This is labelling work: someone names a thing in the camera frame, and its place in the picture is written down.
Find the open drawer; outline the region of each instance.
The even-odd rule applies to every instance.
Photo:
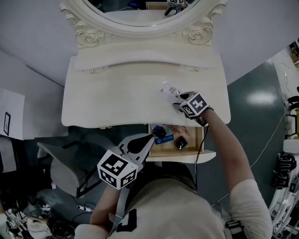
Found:
[[[202,127],[185,127],[188,131],[188,135],[173,132],[174,141],[184,136],[188,145],[183,150],[179,150],[174,141],[166,142],[156,145],[154,143],[149,156],[146,159],[147,162],[182,162],[182,163],[195,163],[196,156],[200,148],[200,144],[203,139]],[[204,150],[204,143],[201,147],[200,155],[197,163],[204,163],[216,156],[216,152],[210,150]]]

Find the vanity table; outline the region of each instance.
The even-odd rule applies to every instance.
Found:
[[[213,21],[226,5],[226,0],[195,0],[166,17],[161,10],[103,13],[88,0],[63,0],[60,10],[74,21],[79,52],[68,68],[62,124],[199,127],[165,99],[161,93],[165,82],[181,93],[199,91],[229,123],[224,70],[220,56],[211,49]],[[199,162],[215,154],[204,150]],[[163,158],[148,160],[182,160],[182,156]],[[187,158],[185,162],[194,162],[194,155]]]

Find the person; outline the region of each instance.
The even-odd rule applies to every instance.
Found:
[[[226,172],[231,219],[239,221],[247,230],[248,239],[270,239],[271,217],[240,142],[212,109],[205,110],[201,116],[209,124]],[[79,225],[75,238],[227,238],[226,221],[221,214],[197,195],[185,170],[178,169],[183,164],[177,167],[174,164],[178,165],[172,163],[166,172],[162,165],[157,167],[161,170],[151,166],[140,174],[145,175],[144,179],[136,179],[132,184],[125,216],[113,230],[109,214],[116,212],[120,191],[107,186],[91,214],[90,224]],[[169,169],[175,169],[177,175],[171,174]]]

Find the shirt sleeve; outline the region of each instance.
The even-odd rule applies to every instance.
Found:
[[[255,180],[245,180],[233,188],[230,207],[232,219],[247,227],[254,239],[272,237],[270,213]]]
[[[75,239],[105,239],[108,235],[103,228],[90,224],[81,224],[75,230]]]

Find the mirror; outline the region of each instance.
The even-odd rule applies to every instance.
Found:
[[[189,11],[199,0],[82,0],[90,9],[113,22],[128,26],[155,26]]]

